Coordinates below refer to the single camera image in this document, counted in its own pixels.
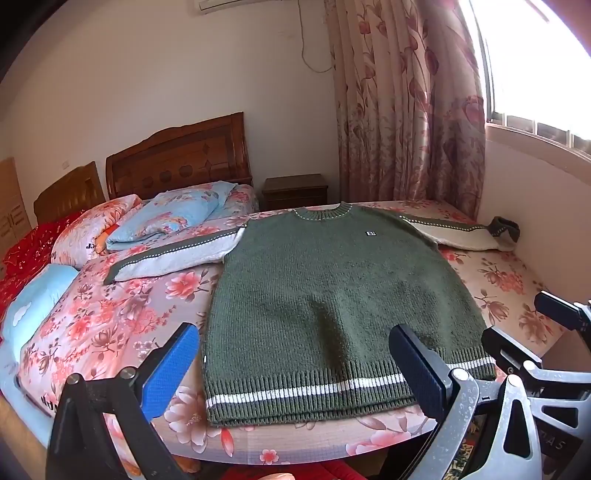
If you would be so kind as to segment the red patterned blanket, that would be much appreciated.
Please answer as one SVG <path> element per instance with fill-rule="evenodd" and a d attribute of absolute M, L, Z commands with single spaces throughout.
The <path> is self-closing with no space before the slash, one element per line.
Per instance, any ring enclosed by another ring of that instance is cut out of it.
<path fill-rule="evenodd" d="M 25 285 L 50 263 L 53 246 L 59 235 L 85 210 L 75 211 L 54 221 L 42 223 L 27 233 L 4 255 L 1 279 L 1 320 Z"/>

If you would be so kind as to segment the small wooden headboard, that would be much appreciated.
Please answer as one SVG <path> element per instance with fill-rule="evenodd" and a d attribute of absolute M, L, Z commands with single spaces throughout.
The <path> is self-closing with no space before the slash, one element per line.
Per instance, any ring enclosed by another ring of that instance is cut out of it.
<path fill-rule="evenodd" d="M 79 166 L 40 193 L 33 203 L 38 224 L 59 220 L 105 202 L 96 163 Z"/>

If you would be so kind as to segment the green white knit sweater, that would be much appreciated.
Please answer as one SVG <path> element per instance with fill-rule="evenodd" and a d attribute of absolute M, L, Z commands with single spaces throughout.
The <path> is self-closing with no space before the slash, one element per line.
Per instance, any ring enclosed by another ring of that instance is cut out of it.
<path fill-rule="evenodd" d="M 389 349 L 399 324 L 447 364 L 496 376 L 482 313 L 429 225 L 351 204 L 297 209 L 130 255 L 105 280 L 222 264 L 202 351 L 212 424 L 358 417 L 414 400 Z"/>

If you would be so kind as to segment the pink floral bed sheet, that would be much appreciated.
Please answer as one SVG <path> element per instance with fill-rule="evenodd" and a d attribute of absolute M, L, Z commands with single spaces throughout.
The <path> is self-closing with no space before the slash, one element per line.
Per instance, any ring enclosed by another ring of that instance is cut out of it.
<path fill-rule="evenodd" d="M 488 325 L 499 326 L 538 355 L 563 335 L 563 327 L 535 309 L 541 283 L 516 255 L 451 247 L 442 252 Z M 111 264 L 111 257 L 103 257 L 83 267 L 18 350 L 5 393 L 11 400 L 24 399 L 18 414 L 42 440 L 50 435 L 68 375 L 103 378 L 138 365 L 180 323 L 206 325 L 221 267 L 106 286 L 102 280 Z M 417 407 L 404 407 L 360 419 L 219 429 L 206 422 L 199 370 L 192 367 L 154 425 L 183 465 L 194 460 L 271 465 L 362 455 L 425 433 L 433 421 Z"/>

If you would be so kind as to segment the brown cardboard box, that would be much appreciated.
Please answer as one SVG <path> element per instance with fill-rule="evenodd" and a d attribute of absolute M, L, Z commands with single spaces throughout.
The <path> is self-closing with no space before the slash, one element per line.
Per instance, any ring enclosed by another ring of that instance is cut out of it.
<path fill-rule="evenodd" d="M 13 157 L 0 162 L 0 254 L 6 252 L 31 231 L 23 203 Z"/>

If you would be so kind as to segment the pink floral curtain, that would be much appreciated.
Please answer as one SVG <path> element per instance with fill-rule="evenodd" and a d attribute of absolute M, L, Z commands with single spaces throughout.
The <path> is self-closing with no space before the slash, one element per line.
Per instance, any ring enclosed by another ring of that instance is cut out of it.
<path fill-rule="evenodd" d="M 485 101 L 457 1 L 325 2 L 339 197 L 436 200 L 470 218 L 485 177 Z"/>

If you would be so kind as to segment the pink floral pillow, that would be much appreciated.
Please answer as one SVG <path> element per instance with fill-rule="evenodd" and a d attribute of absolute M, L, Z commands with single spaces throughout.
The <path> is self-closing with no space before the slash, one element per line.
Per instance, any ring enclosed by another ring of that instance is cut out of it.
<path fill-rule="evenodd" d="M 66 227 L 55 241 L 50 262 L 81 269 L 88 261 L 99 256 L 96 240 L 115 225 L 140 198 L 127 195 L 92 207 Z"/>

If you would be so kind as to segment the large carved wooden headboard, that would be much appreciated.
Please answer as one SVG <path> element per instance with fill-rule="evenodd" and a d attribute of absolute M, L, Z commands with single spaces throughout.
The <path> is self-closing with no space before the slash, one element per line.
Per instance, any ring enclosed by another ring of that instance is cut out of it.
<path fill-rule="evenodd" d="M 169 127 L 105 160 L 111 199 L 157 194 L 214 181 L 252 184 L 245 115 L 233 113 Z"/>

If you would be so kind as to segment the light blue cloud pillow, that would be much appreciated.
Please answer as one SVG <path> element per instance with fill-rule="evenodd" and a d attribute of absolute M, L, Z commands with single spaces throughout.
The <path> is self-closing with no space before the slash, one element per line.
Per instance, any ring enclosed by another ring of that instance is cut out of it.
<path fill-rule="evenodd" d="M 2 338 L 15 363 L 22 347 L 32 338 L 78 275 L 74 267 L 50 263 L 29 281 L 5 312 Z"/>

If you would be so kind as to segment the window with metal frame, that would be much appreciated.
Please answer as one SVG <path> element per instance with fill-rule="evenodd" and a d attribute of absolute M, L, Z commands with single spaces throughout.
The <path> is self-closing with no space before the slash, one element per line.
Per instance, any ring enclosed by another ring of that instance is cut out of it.
<path fill-rule="evenodd" d="M 487 121 L 590 154 L 590 57 L 543 1 L 462 1 Z"/>

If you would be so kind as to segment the white air conditioner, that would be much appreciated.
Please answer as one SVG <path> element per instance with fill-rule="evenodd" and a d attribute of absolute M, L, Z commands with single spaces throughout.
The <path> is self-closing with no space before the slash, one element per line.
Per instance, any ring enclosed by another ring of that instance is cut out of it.
<path fill-rule="evenodd" d="M 230 8 L 263 3 L 269 0 L 186 0 L 187 13 L 190 16 L 202 16 Z"/>

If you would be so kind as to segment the dark wooden nightstand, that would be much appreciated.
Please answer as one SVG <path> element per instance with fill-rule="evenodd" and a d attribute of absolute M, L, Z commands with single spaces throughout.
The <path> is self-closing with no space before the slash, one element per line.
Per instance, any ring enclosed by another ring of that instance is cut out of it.
<path fill-rule="evenodd" d="M 262 187 L 264 210 L 280 210 L 328 203 L 329 185 L 321 174 L 267 178 Z"/>

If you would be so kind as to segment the blue floral folded quilt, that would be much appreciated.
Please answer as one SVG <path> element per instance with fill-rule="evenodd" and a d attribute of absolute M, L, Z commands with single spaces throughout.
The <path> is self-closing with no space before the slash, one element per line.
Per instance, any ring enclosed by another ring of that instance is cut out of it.
<path fill-rule="evenodd" d="M 235 183 L 216 181 L 161 192 L 119 220 L 106 238 L 106 249 L 126 250 L 149 239 L 197 226 L 224 205 L 235 187 Z"/>

